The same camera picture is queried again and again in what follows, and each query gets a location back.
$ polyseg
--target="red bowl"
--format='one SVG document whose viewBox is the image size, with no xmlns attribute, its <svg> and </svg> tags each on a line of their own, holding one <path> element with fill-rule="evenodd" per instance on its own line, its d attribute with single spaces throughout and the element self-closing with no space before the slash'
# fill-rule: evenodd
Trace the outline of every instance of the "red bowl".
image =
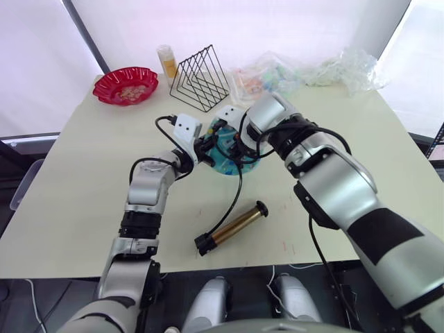
<svg viewBox="0 0 444 333">
<path fill-rule="evenodd" d="M 92 93 L 104 103 L 134 105 L 145 101 L 158 83 L 157 74 L 149 68 L 126 67 L 105 74 Z"/>
</svg>

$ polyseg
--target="white table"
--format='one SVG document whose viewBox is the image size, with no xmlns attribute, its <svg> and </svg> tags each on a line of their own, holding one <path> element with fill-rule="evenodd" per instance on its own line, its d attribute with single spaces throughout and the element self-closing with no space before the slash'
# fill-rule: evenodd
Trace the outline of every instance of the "white table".
<svg viewBox="0 0 444 333">
<path fill-rule="evenodd" d="M 443 183 L 377 92 L 350 98 L 342 87 L 304 87 L 289 99 L 348 140 L 390 208 L 443 238 Z M 131 107 L 106 105 L 88 93 L 0 239 L 0 278 L 99 276 L 123 215 L 129 168 L 139 157 L 173 148 L 154 119 L 180 112 L 200 119 L 204 129 L 215 113 L 171 98 L 163 80 L 150 99 Z M 296 180 L 277 155 L 245 175 L 231 215 L 262 200 L 269 217 L 198 255 L 194 238 L 220 219 L 237 183 L 201 164 L 170 188 L 155 256 L 162 272 L 319 261 L 307 213 L 293 193 Z M 315 233 L 327 260 L 357 258 L 341 231 L 315 225 Z"/>
</svg>

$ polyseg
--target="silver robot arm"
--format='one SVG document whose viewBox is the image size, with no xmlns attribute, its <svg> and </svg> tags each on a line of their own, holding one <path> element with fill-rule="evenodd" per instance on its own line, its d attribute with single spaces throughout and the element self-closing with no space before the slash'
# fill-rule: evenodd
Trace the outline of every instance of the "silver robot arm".
<svg viewBox="0 0 444 333">
<path fill-rule="evenodd" d="M 247 112 L 241 140 L 254 151 L 258 141 L 275 149 L 298 179 L 294 191 L 304 208 L 320 226 L 345 232 L 372 279 L 407 319 L 406 330 L 442 332 L 444 243 L 379 201 L 370 173 L 326 132 L 282 97 L 266 94 Z"/>
<path fill-rule="evenodd" d="M 151 257 L 157 253 L 168 189 L 201 161 L 195 150 L 204 144 L 198 139 L 201 124 L 195 118 L 180 114 L 171 120 L 180 150 L 135 164 L 119 236 L 112 243 L 98 299 L 74 314 L 60 333 L 133 333 L 144 324 L 145 310 L 154 302 L 159 284 L 160 265 Z"/>
</svg>

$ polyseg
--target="plastic bag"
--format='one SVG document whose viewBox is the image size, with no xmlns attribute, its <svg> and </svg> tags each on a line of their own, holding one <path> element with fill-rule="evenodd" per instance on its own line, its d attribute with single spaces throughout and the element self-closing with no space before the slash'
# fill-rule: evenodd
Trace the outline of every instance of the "plastic bag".
<svg viewBox="0 0 444 333">
<path fill-rule="evenodd" d="M 364 50 L 345 49 L 338 57 L 320 66 L 302 69 L 300 76 L 309 86 L 343 83 L 353 95 L 385 86 L 385 80 L 377 74 L 376 65 L 377 59 Z"/>
<path fill-rule="evenodd" d="M 301 82 L 297 68 L 272 52 L 248 67 L 228 73 L 231 99 L 244 106 L 252 105 L 264 91 L 286 94 L 297 89 Z"/>
<path fill-rule="evenodd" d="M 337 57 L 319 66 L 305 67 L 295 60 L 273 52 L 262 55 L 255 63 L 228 73 L 233 103 L 252 105 L 264 91 L 284 96 L 301 85 L 326 86 L 343 83 L 350 95 L 379 89 L 386 80 L 377 74 L 377 59 L 364 50 L 345 49 Z"/>
</svg>

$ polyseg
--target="black wire rack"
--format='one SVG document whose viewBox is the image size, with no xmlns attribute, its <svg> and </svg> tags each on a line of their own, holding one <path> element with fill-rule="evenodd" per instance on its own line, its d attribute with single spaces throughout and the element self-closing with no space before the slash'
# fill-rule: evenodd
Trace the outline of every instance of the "black wire rack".
<svg viewBox="0 0 444 333">
<path fill-rule="evenodd" d="M 227 78 L 212 45 L 179 63 L 169 94 L 203 112 L 228 96 Z"/>
</svg>

